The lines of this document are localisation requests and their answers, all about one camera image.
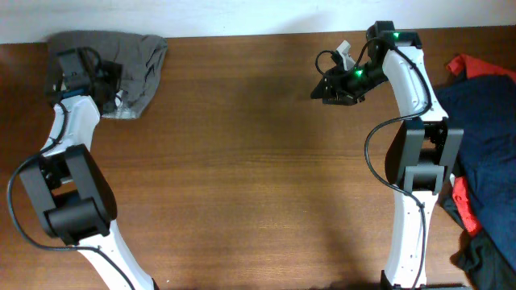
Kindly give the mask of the grey shorts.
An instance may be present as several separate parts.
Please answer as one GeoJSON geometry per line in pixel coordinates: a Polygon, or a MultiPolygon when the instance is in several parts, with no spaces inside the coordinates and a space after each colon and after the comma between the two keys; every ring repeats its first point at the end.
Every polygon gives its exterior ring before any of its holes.
{"type": "Polygon", "coordinates": [[[53,57],[71,48],[92,48],[102,60],[122,66],[121,99],[104,118],[136,119],[150,104],[160,83],[161,69],[168,50],[167,40],[158,35],[119,31],[63,31],[48,38],[53,57]]]}

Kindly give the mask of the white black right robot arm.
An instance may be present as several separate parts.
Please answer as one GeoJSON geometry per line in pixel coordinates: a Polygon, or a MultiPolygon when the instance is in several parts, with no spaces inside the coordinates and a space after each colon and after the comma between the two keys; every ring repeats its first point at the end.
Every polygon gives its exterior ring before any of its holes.
{"type": "Polygon", "coordinates": [[[353,106],[383,83],[393,89],[399,115],[368,133],[364,158],[373,176],[393,190],[394,220],[389,257],[381,272],[381,289],[428,289],[426,253],[431,215],[449,181],[464,131],[451,125],[439,104],[424,64],[422,42],[415,31],[399,31],[391,21],[376,21],[366,31],[360,54],[353,60],[343,41],[329,53],[334,67],[321,71],[311,93],[327,105],[353,106]],[[380,175],[369,161],[374,133],[399,123],[380,175]]]}

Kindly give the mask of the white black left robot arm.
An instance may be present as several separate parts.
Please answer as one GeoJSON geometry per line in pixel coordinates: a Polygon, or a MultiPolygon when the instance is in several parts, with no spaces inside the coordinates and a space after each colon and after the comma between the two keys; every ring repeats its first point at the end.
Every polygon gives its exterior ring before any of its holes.
{"type": "Polygon", "coordinates": [[[89,47],[58,52],[55,60],[47,93],[55,112],[52,129],[43,148],[9,179],[9,213],[15,212],[13,185],[20,179],[44,232],[63,244],[43,245],[22,232],[26,241],[45,251],[80,253],[110,289],[155,289],[123,240],[114,193],[90,153],[101,117],[121,103],[122,66],[89,47]]]}

